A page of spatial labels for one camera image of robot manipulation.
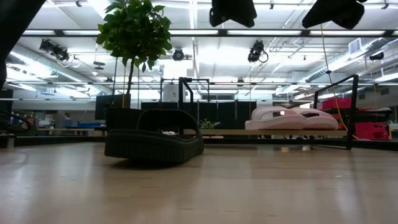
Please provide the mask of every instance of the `fluorescent light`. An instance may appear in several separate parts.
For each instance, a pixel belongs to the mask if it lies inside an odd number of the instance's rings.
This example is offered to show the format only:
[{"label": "fluorescent light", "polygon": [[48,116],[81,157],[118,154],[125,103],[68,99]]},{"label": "fluorescent light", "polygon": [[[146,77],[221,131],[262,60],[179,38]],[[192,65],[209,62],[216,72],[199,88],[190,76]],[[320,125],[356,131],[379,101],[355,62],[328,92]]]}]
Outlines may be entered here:
[{"label": "fluorescent light", "polygon": [[64,30],[65,35],[98,35],[99,30]]},{"label": "fluorescent light", "polygon": [[[384,30],[324,30],[323,35],[382,35]],[[322,35],[322,31],[313,30],[310,35]]]},{"label": "fluorescent light", "polygon": [[25,30],[23,35],[55,35],[54,30]]},{"label": "fluorescent light", "polygon": [[16,88],[21,88],[21,89],[24,89],[24,90],[36,91],[35,88],[33,88],[33,87],[29,86],[29,85],[25,85],[25,84],[18,84],[18,85],[15,85],[15,84],[8,84],[8,85],[9,85],[9,86],[16,87]]},{"label": "fluorescent light", "polygon": [[229,30],[229,35],[300,35],[301,30]]},{"label": "fluorescent light", "polygon": [[385,81],[393,80],[393,79],[396,79],[396,78],[398,78],[398,73],[393,73],[393,74],[390,74],[390,75],[384,75],[383,77],[377,78],[377,79],[375,79],[375,82],[376,83],[385,82]]},{"label": "fluorescent light", "polygon": [[217,35],[218,30],[169,30],[172,35]]}]

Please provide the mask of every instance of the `shelf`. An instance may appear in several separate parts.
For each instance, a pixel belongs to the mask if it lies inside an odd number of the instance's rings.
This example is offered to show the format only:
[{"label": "shelf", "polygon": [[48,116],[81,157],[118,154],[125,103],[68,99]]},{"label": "shelf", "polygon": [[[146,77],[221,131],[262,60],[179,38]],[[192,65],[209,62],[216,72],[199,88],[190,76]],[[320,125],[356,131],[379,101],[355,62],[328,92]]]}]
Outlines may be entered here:
[{"label": "shelf", "polygon": [[[195,134],[194,130],[186,129],[184,134]],[[329,130],[244,130],[244,129],[212,129],[201,130],[202,135],[294,135],[294,136],[346,136],[347,131]]]}]

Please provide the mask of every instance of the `plant pot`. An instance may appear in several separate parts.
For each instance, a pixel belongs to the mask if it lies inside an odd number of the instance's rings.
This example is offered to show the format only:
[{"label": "plant pot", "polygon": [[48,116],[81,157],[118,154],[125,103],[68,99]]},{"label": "plant pot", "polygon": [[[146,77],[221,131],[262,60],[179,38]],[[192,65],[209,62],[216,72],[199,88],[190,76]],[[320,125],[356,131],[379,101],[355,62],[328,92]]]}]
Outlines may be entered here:
[{"label": "plant pot", "polygon": [[105,108],[105,121],[108,131],[112,129],[136,129],[142,110],[129,108]]}]

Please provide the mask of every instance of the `white wall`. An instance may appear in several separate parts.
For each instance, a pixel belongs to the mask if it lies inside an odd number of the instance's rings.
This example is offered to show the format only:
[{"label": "white wall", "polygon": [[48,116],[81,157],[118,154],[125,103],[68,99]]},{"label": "white wall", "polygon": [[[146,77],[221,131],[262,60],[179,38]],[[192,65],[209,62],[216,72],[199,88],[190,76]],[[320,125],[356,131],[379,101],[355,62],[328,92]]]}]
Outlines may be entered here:
[{"label": "white wall", "polygon": [[380,95],[379,92],[368,90],[365,93],[365,99],[360,100],[359,98],[356,100],[356,106],[362,108],[375,108],[375,107],[390,107],[398,105],[398,87],[389,86],[389,94]]}]

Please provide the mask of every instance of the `potted tree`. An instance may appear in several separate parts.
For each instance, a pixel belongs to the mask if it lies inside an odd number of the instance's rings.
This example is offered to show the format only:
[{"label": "potted tree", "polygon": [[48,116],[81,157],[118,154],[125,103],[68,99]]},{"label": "potted tree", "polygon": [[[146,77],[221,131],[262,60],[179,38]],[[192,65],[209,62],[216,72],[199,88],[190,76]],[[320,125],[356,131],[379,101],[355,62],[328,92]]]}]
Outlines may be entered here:
[{"label": "potted tree", "polygon": [[98,25],[100,34],[96,43],[110,51],[111,56],[121,58],[123,65],[129,65],[130,69],[124,106],[105,109],[108,129],[136,128],[141,112],[130,109],[129,103],[134,67],[142,66],[143,72],[147,68],[152,70],[155,61],[172,49],[171,22],[163,16],[163,10],[164,6],[154,7],[150,0],[115,0],[105,9],[106,13],[112,13],[105,16],[104,24]]}]

